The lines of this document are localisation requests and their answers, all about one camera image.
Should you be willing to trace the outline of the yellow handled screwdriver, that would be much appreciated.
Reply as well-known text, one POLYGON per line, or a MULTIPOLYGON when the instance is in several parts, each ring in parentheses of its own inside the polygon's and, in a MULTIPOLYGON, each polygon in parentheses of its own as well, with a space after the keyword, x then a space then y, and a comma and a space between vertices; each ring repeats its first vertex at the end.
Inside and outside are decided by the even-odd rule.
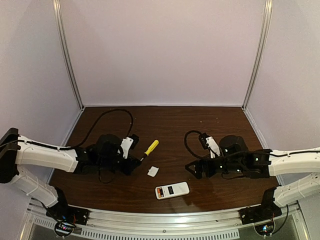
POLYGON ((147 158, 154 150, 155 148, 158 146, 159 144, 159 140, 154 140, 153 143, 148 147, 148 149, 144 152, 142 158, 140 159, 140 161, 142 162, 145 158, 147 158))

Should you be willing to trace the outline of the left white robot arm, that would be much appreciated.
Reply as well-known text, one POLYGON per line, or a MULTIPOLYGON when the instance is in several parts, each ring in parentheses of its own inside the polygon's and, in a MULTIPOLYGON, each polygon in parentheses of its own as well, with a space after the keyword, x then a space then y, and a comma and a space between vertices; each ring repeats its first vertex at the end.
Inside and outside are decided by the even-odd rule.
POLYGON ((104 134, 87 147, 57 146, 33 141, 12 127, 0 139, 0 182, 15 185, 47 208, 57 207, 63 204, 64 194, 30 173, 25 165, 77 175, 119 171, 129 176, 142 164, 139 158, 130 155, 138 141, 135 134, 123 139, 104 134))

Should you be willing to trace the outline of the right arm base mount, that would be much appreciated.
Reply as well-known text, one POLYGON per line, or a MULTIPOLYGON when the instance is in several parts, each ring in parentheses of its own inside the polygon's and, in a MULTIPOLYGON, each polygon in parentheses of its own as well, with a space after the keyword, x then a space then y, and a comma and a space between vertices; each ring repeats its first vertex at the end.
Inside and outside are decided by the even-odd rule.
POLYGON ((269 237, 275 233, 275 217, 282 215, 282 210, 278 206, 262 204, 242 208, 238 212, 241 223, 253 224, 255 232, 262 237, 269 237))

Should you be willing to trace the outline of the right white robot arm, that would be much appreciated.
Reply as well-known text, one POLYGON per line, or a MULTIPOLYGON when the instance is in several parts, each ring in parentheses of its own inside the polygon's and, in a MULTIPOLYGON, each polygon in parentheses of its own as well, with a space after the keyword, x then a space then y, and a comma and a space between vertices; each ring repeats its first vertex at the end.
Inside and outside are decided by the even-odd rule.
POLYGON ((241 136, 227 135, 220 142, 213 137, 199 133, 198 139, 207 156, 195 154, 188 142, 187 151, 195 157, 185 165, 185 169, 197 179, 239 174, 241 178, 266 179, 285 174, 306 173, 288 185, 281 185, 264 192, 261 207, 282 208, 297 200, 309 197, 320 191, 320 149, 303 150, 259 149, 250 151, 241 136))

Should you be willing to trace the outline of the white remote control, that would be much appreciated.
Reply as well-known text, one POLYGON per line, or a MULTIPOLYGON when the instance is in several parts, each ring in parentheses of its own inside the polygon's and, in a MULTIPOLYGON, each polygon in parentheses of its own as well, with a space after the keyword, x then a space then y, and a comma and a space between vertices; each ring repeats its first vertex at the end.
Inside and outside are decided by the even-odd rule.
POLYGON ((185 181, 168 184, 168 185, 157 186, 155 188, 155 196, 158 200, 165 200, 165 199, 185 196, 185 195, 188 195, 189 193, 190 193, 189 185, 185 181), (162 188, 164 198, 161 198, 161 199, 158 198, 157 188, 162 188))

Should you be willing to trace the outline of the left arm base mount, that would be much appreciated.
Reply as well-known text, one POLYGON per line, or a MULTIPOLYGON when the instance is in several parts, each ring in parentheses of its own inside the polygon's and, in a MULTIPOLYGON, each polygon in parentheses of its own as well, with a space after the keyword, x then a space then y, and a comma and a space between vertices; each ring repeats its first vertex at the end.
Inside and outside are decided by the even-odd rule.
POLYGON ((46 215, 55 220, 53 230, 58 237, 66 238, 75 233, 80 226, 85 226, 89 219, 90 211, 85 208, 67 206, 66 208, 46 207, 46 215))

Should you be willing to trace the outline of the white battery cover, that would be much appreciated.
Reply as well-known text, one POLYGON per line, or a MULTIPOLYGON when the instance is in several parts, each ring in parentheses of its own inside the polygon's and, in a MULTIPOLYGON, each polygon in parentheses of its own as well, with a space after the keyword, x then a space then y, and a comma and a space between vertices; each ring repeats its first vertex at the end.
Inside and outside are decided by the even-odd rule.
POLYGON ((156 167, 156 166, 152 166, 152 167, 148 170, 147 175, 148 175, 149 177, 154 178, 154 177, 157 175, 158 172, 159 172, 159 168, 156 167))

